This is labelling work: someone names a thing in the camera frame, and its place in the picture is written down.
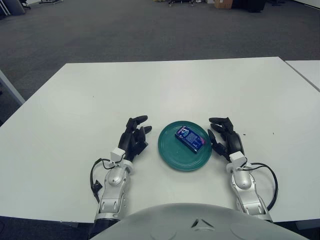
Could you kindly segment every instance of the white table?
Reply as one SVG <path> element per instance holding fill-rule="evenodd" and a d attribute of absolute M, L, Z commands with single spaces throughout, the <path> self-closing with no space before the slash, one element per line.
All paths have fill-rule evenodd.
<path fill-rule="evenodd" d="M 285 62 L 320 92 L 320 60 Z"/>
<path fill-rule="evenodd" d="M 320 94 L 278 57 L 66 64 L 0 128 L 0 215 L 93 222 L 93 162 L 110 156 L 129 117 L 144 114 L 153 129 L 133 162 L 128 214 L 179 202 L 236 209 L 222 157 L 179 172 L 158 153 L 167 124 L 207 129 L 209 117 L 230 117 L 249 161 L 277 175 L 273 220 L 320 218 Z M 268 204 L 272 176 L 254 176 Z"/>

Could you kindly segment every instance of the green plate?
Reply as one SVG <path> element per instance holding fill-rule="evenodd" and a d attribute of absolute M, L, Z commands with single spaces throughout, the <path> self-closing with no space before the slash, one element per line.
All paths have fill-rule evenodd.
<path fill-rule="evenodd" d="M 192 152 L 176 138 L 175 133 L 182 126 L 190 128 L 205 140 L 197 153 Z M 158 149 L 163 160 L 172 168 L 180 171 L 193 171 L 201 168 L 210 158 L 212 151 L 206 131 L 190 121 L 175 121 L 166 126 L 160 133 Z"/>

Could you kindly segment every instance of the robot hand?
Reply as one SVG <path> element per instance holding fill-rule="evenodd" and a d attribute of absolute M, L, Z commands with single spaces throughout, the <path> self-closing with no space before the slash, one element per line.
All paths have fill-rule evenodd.
<path fill-rule="evenodd" d="M 125 215 L 130 174 L 133 172 L 132 161 L 136 155 L 139 155 L 148 146 L 146 134 L 152 129 L 151 126 L 142 126 L 138 129 L 137 126 L 147 119 L 146 115 L 129 118 L 118 147 L 110 153 L 111 158 L 98 159 L 91 169 L 91 189 L 99 203 L 99 207 L 89 238 L 117 223 Z M 99 199 L 98 192 L 102 185 L 98 180 L 95 183 L 93 182 L 93 169 L 100 162 L 108 170 L 104 178 L 104 191 L 101 199 Z"/>
<path fill-rule="evenodd" d="M 146 115 L 129 118 L 126 129 L 121 135 L 118 148 L 125 151 L 124 159 L 129 160 L 130 162 L 132 162 L 134 157 L 139 155 L 148 146 L 146 134 L 151 131 L 152 127 L 142 126 L 140 129 L 137 129 L 137 126 L 147 119 L 148 116 Z"/>
<path fill-rule="evenodd" d="M 209 118 L 211 122 L 211 127 L 221 134 L 221 137 L 226 142 L 226 146 L 218 143 L 214 133 L 208 129 L 208 134 L 212 143 L 212 149 L 216 151 L 219 155 L 222 155 L 230 162 L 230 154 L 236 152 L 242 152 L 245 154 L 244 148 L 242 146 L 241 138 L 239 134 L 234 131 L 234 126 L 231 123 L 230 119 L 220 118 L 220 117 L 211 117 Z"/>
<path fill-rule="evenodd" d="M 248 163 L 245 157 L 245 151 L 241 142 L 240 136 L 234 131 L 234 126 L 230 119 L 212 117 L 209 118 L 211 127 L 221 134 L 221 137 L 226 142 L 226 146 L 218 143 L 214 133 L 208 129 L 208 135 L 212 143 L 212 148 L 219 155 L 224 156 L 229 163 L 226 166 L 226 171 L 231 174 L 231 187 L 236 195 L 236 204 L 240 212 L 248 215 L 256 216 L 260 219 L 272 221 L 269 210 L 274 205 L 277 193 L 278 182 L 274 172 L 263 163 Z M 258 195 L 256 189 L 255 178 L 251 175 L 252 165 L 260 165 L 257 168 L 268 168 L 275 181 L 275 192 L 272 202 L 266 207 L 262 198 Z"/>

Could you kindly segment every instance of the black furniture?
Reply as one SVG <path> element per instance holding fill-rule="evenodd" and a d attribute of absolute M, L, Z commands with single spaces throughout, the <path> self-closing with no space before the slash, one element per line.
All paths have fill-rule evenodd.
<path fill-rule="evenodd" d="M 22 7 L 26 8 L 26 9 L 31 9 L 31 7 L 28 6 L 27 0 L 20 0 L 20 3 L 22 5 Z"/>

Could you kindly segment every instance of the wire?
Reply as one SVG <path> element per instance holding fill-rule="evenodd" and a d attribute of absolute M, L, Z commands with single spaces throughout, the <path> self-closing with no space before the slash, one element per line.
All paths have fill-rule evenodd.
<path fill-rule="evenodd" d="M 95 166 L 96 166 L 98 163 L 100 163 L 100 162 L 102 162 L 102 165 L 103 165 L 104 169 L 106 169 L 106 170 L 110 170 L 110 169 L 113 169 L 113 168 L 114 168 L 114 166 L 113 166 L 113 167 L 109 167 L 109 168 L 106 167 L 104 161 L 110 161 L 110 160 L 109 160 L 109 159 L 99 158 L 97 161 L 94 162 L 94 164 L 93 164 L 93 166 L 92 166 L 92 168 L 91 168 L 91 171 L 90 171 L 90 186 L 91 186 L 91 190 L 92 190 L 93 196 L 95 197 L 95 199 L 96 199 L 96 201 L 97 201 L 98 203 L 100 202 L 99 196 L 98 196 L 98 191 L 99 191 L 99 190 L 97 190 L 97 189 L 95 188 L 95 183 L 94 183 L 94 179 L 93 179 L 94 168 L 95 168 Z"/>
<path fill-rule="evenodd" d="M 276 203 L 276 200 L 277 200 L 277 197 L 278 197 L 278 180 L 277 180 L 277 176 L 275 174 L 275 172 L 266 164 L 264 163 L 260 163 L 260 162 L 253 162 L 251 163 L 251 165 L 260 165 L 258 167 L 255 167 L 255 168 L 251 168 L 251 169 L 242 169 L 243 171 L 252 171 L 252 170 L 256 170 L 256 169 L 259 169 L 259 168 L 267 168 L 269 169 L 269 171 L 272 173 L 272 176 L 273 176 L 273 179 L 274 179 L 274 193 L 273 193 L 273 198 L 271 200 L 271 202 L 269 203 L 269 205 L 266 207 L 266 209 L 268 209 L 268 211 L 270 211 L 273 206 L 275 205 Z"/>

